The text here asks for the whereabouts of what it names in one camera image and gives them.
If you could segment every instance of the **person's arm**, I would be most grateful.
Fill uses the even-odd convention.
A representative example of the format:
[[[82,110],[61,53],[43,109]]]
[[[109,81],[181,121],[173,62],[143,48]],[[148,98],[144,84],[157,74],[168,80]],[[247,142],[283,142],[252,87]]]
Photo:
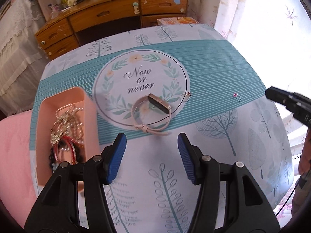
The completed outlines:
[[[309,172],[311,169],[311,129],[308,129],[307,136],[304,141],[304,148],[299,161],[298,171],[300,175]]]

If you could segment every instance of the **teal stripe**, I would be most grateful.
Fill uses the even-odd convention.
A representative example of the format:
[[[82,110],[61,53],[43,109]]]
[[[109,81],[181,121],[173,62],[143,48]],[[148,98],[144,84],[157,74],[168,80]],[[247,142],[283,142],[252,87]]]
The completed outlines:
[[[145,49],[145,46],[132,49]],[[191,124],[249,103],[265,92],[265,86],[239,52],[226,40],[191,40],[147,46],[168,53],[186,68],[190,79],[191,100],[172,119],[167,130]],[[30,129],[30,150],[35,149],[36,123],[41,102],[51,95],[79,86],[91,97],[94,80],[100,69],[119,51],[70,67],[40,82],[35,98]],[[238,92],[242,101],[232,97]],[[97,115],[100,144],[112,142],[118,132],[127,139],[143,137],[140,131],[124,130]]]

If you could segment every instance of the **ring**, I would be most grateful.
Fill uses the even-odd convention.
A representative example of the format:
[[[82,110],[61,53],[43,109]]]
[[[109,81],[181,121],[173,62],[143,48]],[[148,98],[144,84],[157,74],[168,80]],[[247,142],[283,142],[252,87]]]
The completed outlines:
[[[242,101],[241,96],[239,94],[237,94],[237,93],[234,93],[233,97],[236,98],[238,102]]]
[[[188,92],[188,93],[186,93],[186,94],[181,94],[181,95],[179,96],[179,98],[180,98],[180,100],[181,100],[182,102],[187,102],[187,101],[189,101],[189,99],[191,98],[191,93]]]

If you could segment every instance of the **cable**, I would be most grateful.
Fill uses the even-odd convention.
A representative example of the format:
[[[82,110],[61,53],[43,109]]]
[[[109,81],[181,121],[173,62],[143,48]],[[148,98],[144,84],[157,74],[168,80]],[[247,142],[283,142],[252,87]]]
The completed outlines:
[[[283,206],[281,207],[281,209],[279,210],[279,212],[276,213],[275,216],[277,216],[277,215],[281,212],[281,210],[284,208],[284,206],[286,205],[286,203],[288,202],[288,200],[291,198],[291,196],[293,195],[294,191],[296,190],[297,186],[298,186],[298,183],[296,184],[296,186],[295,186],[295,188],[293,189],[293,191],[291,192],[290,196],[287,198],[286,202],[283,204]]]

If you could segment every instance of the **wooden dresser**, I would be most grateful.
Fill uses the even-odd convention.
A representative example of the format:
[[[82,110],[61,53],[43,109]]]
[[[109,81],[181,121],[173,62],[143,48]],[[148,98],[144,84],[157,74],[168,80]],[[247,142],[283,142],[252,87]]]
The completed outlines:
[[[53,60],[85,43],[80,33],[95,26],[134,17],[138,28],[155,26],[158,18],[185,16],[187,7],[188,0],[86,0],[48,21],[35,36]]]

